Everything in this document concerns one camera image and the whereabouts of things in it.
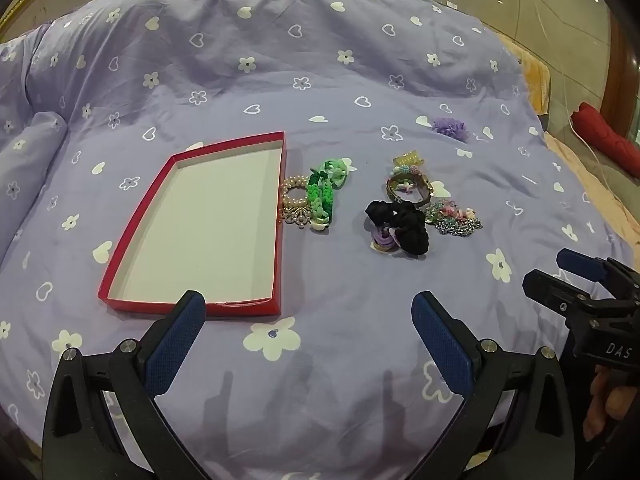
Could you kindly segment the right hand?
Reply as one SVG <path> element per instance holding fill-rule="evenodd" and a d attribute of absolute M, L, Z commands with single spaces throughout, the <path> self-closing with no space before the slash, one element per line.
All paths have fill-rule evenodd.
<path fill-rule="evenodd" d="M 582 434 L 587 441 L 603 431 L 609 418 L 618 422 L 623 420 L 638 392 L 636 386 L 623 384 L 616 378 L 614 370 L 602 365 L 594 370 L 596 377 L 590 386 L 592 399 L 582 425 Z"/>

